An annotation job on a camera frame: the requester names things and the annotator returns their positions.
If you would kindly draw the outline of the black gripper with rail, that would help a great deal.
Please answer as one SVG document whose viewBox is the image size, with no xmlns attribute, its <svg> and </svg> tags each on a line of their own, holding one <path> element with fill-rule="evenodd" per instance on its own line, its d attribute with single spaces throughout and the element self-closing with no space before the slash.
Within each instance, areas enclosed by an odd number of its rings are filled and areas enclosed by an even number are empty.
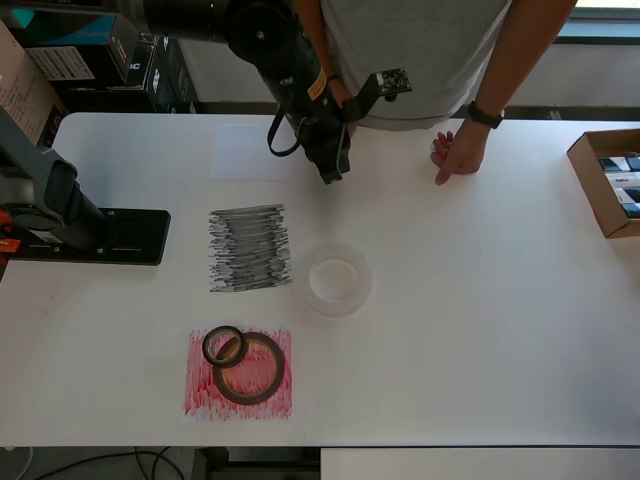
<svg viewBox="0 0 640 480">
<path fill-rule="evenodd" d="M 342 112 L 303 117 L 298 126 L 298 140 L 325 185 L 342 180 L 351 170 L 351 142 Z"/>
</svg>

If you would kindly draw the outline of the person right hand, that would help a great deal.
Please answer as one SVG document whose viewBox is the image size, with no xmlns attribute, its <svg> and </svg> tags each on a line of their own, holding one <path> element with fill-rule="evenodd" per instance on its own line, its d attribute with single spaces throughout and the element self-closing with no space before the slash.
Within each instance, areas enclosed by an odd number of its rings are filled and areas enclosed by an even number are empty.
<svg viewBox="0 0 640 480">
<path fill-rule="evenodd" d="M 337 77 L 331 78 L 329 80 L 329 86 L 337 105 L 339 107 L 344 107 L 346 105 L 346 102 L 351 98 L 351 94 L 347 91 L 347 89 Z M 347 126 L 347 131 L 350 138 L 353 137 L 356 129 L 356 124 L 349 124 Z"/>
</svg>

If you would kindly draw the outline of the person left hand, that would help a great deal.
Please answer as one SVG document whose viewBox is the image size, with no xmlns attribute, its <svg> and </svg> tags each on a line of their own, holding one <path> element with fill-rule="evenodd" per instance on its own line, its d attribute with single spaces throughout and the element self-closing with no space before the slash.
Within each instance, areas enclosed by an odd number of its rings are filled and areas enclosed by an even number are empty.
<svg viewBox="0 0 640 480">
<path fill-rule="evenodd" d="M 439 132 L 433 140 L 431 160 L 438 166 L 435 178 L 438 186 L 444 185 L 453 175 L 476 173 L 484 159 L 490 128 L 465 119 L 455 132 Z"/>
</svg>

